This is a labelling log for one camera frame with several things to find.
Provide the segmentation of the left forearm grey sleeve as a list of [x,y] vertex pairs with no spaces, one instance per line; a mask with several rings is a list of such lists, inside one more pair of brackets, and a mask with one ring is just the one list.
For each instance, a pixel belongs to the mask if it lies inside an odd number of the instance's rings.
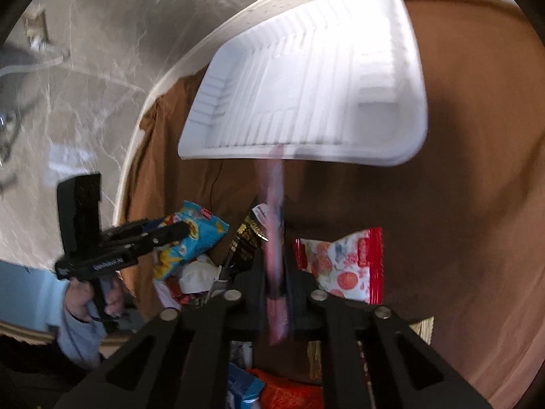
[[63,302],[56,340],[62,353],[73,363],[85,369],[95,369],[102,361],[100,347],[106,331],[104,325],[98,321],[99,315],[93,301],[89,304],[89,311],[91,321],[81,321],[66,311]]

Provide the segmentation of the person's left hand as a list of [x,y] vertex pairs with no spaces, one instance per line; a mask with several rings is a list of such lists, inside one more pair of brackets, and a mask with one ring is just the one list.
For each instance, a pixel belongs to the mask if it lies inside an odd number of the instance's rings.
[[[119,317],[125,308],[123,284],[116,275],[106,283],[110,289],[105,295],[104,312],[111,317]],[[93,297],[94,289],[89,282],[80,282],[76,278],[71,278],[65,293],[65,309],[74,318],[90,322],[89,304]]]

